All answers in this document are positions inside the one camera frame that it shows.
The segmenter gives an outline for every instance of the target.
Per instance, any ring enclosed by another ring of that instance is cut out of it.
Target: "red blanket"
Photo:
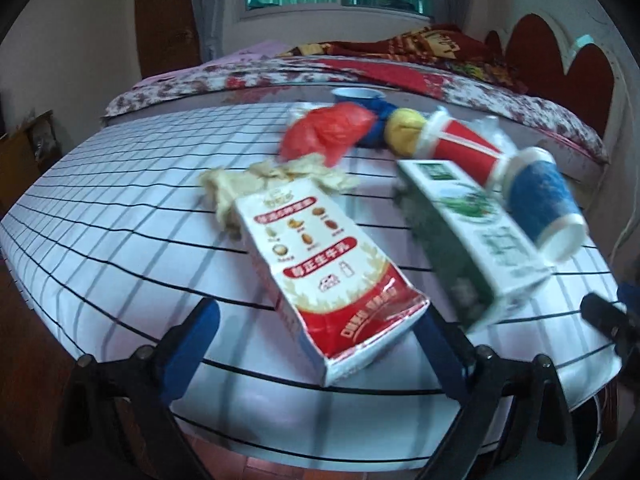
[[[435,25],[372,43],[328,41],[299,45],[280,54],[289,56],[348,56],[404,61],[431,66],[503,86],[527,91],[501,56],[484,43],[463,34],[455,25]]]

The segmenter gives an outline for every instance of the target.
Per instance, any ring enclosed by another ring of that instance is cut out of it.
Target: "red paper cup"
[[[450,160],[487,190],[493,190],[504,175],[507,160],[502,152],[446,111],[434,113],[427,122],[416,158]]]
[[[433,143],[431,158],[455,162],[487,190],[492,190],[502,179],[507,162],[501,153],[448,135],[441,136]]]
[[[485,148],[492,150],[497,153],[501,153],[498,148],[496,148],[492,143],[486,140],[484,137],[478,135],[471,128],[465,126],[463,123],[452,119],[450,121],[445,122],[441,129],[441,133],[453,135],[455,137],[459,137],[460,139],[469,140],[475,144],[479,144],[480,146],[484,146]]]

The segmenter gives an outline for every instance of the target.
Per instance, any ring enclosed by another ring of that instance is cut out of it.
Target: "blanket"
[[[404,61],[446,70],[517,93],[527,91],[516,78],[515,69],[509,67],[502,56],[482,41],[463,34],[455,25],[419,28],[372,43],[327,41],[302,44],[279,55],[289,56],[348,56]]]
[[[124,92],[111,101],[105,117],[210,92],[313,84],[376,84],[424,95],[539,129],[571,141],[597,162],[608,162],[598,134],[556,103],[437,68],[382,59],[308,56],[209,66]]]

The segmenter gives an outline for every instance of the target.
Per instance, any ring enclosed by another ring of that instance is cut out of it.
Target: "wooden door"
[[[136,34],[142,77],[201,63],[191,0],[136,0]]]

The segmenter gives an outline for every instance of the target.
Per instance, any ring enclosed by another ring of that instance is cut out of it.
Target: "blue gripper pad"
[[[444,394],[465,404],[476,368],[474,346],[454,323],[445,322],[431,305],[414,325],[414,334]]]
[[[218,303],[203,298],[187,319],[172,327],[158,343],[154,371],[164,405],[185,394],[219,326]]]

